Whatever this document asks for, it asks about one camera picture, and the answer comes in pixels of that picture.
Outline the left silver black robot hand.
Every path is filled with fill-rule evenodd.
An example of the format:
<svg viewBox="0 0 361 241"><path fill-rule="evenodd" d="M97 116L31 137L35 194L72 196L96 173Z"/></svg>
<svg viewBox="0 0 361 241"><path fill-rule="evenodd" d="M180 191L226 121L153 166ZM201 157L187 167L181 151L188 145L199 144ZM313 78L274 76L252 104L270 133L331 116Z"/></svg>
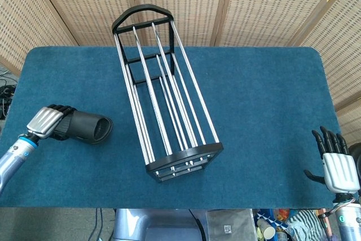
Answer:
<svg viewBox="0 0 361 241"><path fill-rule="evenodd" d="M48 138L62 119L73 113L76 109L61 104L51 104L42 107L27 124L29 135L35 135L39 139Z"/></svg>

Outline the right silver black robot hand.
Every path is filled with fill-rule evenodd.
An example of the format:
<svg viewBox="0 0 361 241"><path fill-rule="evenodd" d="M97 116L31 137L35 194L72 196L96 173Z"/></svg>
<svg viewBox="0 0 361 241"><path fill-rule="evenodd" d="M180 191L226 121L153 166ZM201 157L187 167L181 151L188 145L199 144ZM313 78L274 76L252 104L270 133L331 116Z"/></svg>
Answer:
<svg viewBox="0 0 361 241"><path fill-rule="evenodd" d="M346 140L325 127L321 132L312 130L319 150L324 176L316 176L309 170L304 174L311 181L326 185L334 194L355 194L360 190L360 182L354 158L349 153Z"/></svg>

